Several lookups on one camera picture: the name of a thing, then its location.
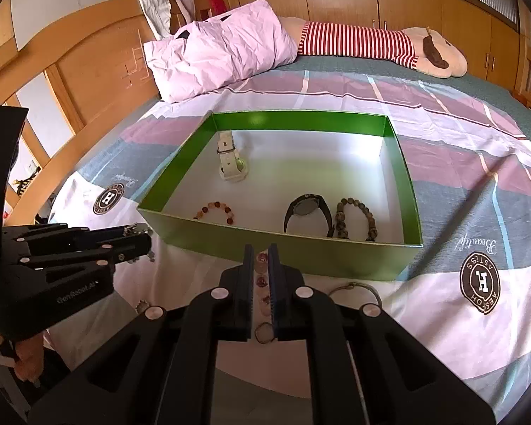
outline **pink cloth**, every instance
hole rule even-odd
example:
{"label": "pink cloth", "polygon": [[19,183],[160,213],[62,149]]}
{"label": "pink cloth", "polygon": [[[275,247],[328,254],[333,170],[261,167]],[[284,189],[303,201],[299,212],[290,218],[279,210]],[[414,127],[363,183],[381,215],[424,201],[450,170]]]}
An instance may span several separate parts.
{"label": "pink cloth", "polygon": [[161,97],[180,102],[293,62],[297,45],[266,0],[187,24],[188,39],[144,44],[145,59]]}

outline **wooden bed frame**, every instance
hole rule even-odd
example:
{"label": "wooden bed frame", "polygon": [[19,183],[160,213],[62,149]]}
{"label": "wooden bed frame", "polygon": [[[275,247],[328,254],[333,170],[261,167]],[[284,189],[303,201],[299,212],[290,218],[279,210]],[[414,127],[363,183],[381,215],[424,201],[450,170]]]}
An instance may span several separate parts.
{"label": "wooden bed frame", "polygon": [[531,12],[518,0],[521,33],[519,35],[519,66],[513,96],[531,109]]}
{"label": "wooden bed frame", "polygon": [[[171,31],[185,24],[171,1]],[[196,18],[212,15],[208,0],[195,0]],[[0,104],[20,106],[17,91],[45,74],[74,136],[49,157],[26,120],[22,139],[42,168],[22,196],[11,185],[6,225],[33,224],[79,160],[122,119],[159,96],[142,45],[154,40],[138,0],[109,0],[65,16],[36,34],[21,50],[13,32],[10,0],[0,4]]]}

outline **beaded bracelet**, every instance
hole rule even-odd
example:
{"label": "beaded bracelet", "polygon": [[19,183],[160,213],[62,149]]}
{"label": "beaded bracelet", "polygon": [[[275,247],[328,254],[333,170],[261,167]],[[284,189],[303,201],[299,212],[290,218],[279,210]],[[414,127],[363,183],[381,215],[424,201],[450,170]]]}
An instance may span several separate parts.
{"label": "beaded bracelet", "polygon": [[220,201],[216,201],[214,203],[208,203],[206,206],[203,206],[202,209],[196,213],[196,216],[193,217],[193,219],[202,219],[202,216],[204,216],[209,209],[223,209],[225,213],[227,213],[227,224],[232,225],[234,224],[234,213],[232,212],[232,209],[230,209],[226,204],[221,203]]}
{"label": "beaded bracelet", "polygon": [[366,238],[366,241],[375,241],[376,236],[378,236],[378,231],[375,229],[374,215],[364,203],[360,203],[360,201],[354,198],[343,198],[340,200],[340,203],[336,205],[336,237],[348,239],[348,231],[346,230],[346,223],[344,222],[344,219],[346,218],[344,215],[345,204],[354,204],[354,206],[360,208],[368,219],[368,238]]}

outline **towel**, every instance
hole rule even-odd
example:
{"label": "towel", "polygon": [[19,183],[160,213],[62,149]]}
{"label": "towel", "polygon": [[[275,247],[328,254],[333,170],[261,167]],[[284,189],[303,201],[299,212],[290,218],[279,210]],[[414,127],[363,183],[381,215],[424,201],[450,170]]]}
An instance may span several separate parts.
{"label": "towel", "polygon": [[195,20],[195,1],[194,0],[175,0],[181,14],[185,18],[187,24],[191,24]]}
{"label": "towel", "polygon": [[171,36],[169,31],[171,3],[169,0],[140,0],[140,6],[158,41]]}

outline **stuffed toy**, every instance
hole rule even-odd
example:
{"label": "stuffed toy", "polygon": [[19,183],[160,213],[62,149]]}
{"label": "stuffed toy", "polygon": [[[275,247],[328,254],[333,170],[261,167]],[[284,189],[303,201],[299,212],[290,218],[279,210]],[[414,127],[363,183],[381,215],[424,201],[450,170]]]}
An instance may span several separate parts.
{"label": "stuffed toy", "polygon": [[468,65],[463,54],[428,28],[382,30],[371,27],[310,22],[280,17],[281,25],[305,56],[349,56],[384,59],[438,78],[463,76]]}

